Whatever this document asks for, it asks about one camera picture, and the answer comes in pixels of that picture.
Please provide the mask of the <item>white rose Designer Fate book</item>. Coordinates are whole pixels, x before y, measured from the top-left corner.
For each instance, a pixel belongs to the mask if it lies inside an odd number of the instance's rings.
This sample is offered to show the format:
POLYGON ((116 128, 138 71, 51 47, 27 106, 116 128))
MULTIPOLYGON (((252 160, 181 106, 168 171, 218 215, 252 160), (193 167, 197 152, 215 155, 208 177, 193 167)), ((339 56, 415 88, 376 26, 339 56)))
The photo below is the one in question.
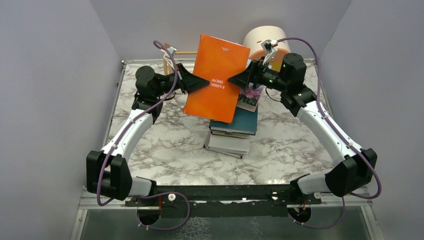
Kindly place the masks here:
POLYGON ((250 83, 247 89, 240 90, 236 107, 255 112, 264 89, 264 85, 253 87, 253 84, 250 83))

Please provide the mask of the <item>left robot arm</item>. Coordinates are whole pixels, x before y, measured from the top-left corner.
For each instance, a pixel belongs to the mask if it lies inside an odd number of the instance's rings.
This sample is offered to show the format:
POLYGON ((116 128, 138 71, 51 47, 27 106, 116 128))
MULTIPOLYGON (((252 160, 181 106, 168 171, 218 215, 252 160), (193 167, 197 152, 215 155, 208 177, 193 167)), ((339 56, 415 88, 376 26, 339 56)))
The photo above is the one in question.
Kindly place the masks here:
POLYGON ((163 102, 175 90, 193 93, 210 82, 190 73, 181 63, 173 73, 162 75, 150 66, 135 72, 136 93, 122 128, 101 150, 92 150, 86 157, 86 189, 98 197, 116 200, 138 196, 144 205, 157 200, 155 181, 133 177, 128 160, 144 133, 159 117, 163 102))

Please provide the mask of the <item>orange Fashion Show book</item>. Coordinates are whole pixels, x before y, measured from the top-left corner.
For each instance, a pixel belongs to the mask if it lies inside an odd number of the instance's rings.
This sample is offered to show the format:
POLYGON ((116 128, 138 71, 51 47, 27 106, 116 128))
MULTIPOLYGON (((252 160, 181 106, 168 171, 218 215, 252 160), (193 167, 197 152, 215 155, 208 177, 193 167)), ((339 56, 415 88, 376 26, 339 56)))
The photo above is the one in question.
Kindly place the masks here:
POLYGON ((239 88, 228 82, 246 69, 250 48, 202 34, 193 74, 209 85, 189 93, 183 113, 214 121, 231 123, 239 97, 239 88))

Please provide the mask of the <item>teal Humor book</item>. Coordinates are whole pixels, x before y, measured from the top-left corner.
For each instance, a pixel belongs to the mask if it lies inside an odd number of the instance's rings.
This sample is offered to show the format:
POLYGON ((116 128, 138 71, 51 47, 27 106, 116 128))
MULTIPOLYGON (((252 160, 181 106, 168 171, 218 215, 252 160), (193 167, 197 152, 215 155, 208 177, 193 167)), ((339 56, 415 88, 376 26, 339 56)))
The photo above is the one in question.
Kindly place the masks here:
POLYGON ((255 135, 258 127, 258 108, 248 111, 237 107, 231 123, 211 120, 209 129, 212 131, 223 131, 229 133, 255 135))

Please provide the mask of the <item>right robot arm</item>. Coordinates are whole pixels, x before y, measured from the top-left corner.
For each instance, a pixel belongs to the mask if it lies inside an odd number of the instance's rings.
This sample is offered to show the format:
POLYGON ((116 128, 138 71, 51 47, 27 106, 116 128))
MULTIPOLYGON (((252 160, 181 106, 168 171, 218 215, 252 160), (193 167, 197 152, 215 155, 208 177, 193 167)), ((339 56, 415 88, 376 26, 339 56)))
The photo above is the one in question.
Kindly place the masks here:
POLYGON ((280 71, 268 68, 264 61, 252 60, 247 68, 228 78, 228 82, 247 90, 265 86, 280 92, 280 102, 303 122, 329 153, 334 168, 307 174, 290 182, 289 199, 300 204, 309 194, 332 193, 343 197, 369 184, 377 161, 372 149, 364 149, 352 140, 324 110, 313 90, 304 84, 306 64, 301 55, 288 53, 280 71))

